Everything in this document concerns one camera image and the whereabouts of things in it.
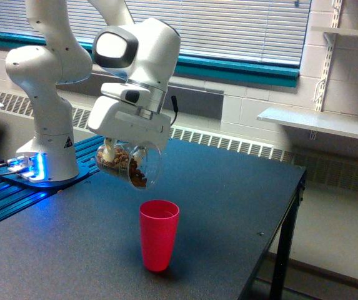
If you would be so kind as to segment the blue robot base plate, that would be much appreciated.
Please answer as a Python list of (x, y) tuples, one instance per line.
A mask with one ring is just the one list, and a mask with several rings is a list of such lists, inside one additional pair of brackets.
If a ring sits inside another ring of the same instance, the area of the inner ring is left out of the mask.
[(24, 187), (30, 187), (34, 189), (64, 189), (73, 184), (82, 181), (83, 179), (89, 176), (89, 167), (83, 163), (78, 164), (79, 167), (79, 174), (72, 178), (65, 181), (50, 181), (50, 182), (30, 182), (25, 180), (24, 178), (13, 174), (7, 176), (1, 176), (4, 180), (9, 183), (18, 184)]

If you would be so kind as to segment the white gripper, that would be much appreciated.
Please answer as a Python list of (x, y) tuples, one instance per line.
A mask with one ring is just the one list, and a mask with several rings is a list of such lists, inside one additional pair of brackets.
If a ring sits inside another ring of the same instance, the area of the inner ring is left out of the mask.
[[(161, 113), (166, 92), (151, 86), (132, 83), (107, 82), (93, 105), (88, 127), (104, 138), (103, 163), (114, 161), (115, 140), (137, 146), (150, 142), (160, 150), (165, 149), (169, 139), (171, 118)], [(137, 168), (143, 169), (146, 148), (134, 149)]]

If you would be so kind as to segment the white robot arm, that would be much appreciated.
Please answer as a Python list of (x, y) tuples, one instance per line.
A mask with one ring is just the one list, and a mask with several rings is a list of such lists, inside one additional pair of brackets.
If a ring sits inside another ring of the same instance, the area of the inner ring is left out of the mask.
[(124, 1), (93, 1), (106, 22), (85, 50), (69, 25), (66, 1), (26, 1), (30, 25), (45, 46), (8, 52), (6, 72), (28, 96), (34, 113), (34, 137), (21, 146), (9, 170), (32, 183), (67, 181), (79, 174), (73, 145), (72, 106), (57, 85), (87, 79), (94, 64), (120, 79), (104, 83), (88, 126), (104, 138), (133, 146), (165, 148), (171, 126), (161, 112), (174, 74), (181, 37), (155, 18), (135, 22)]

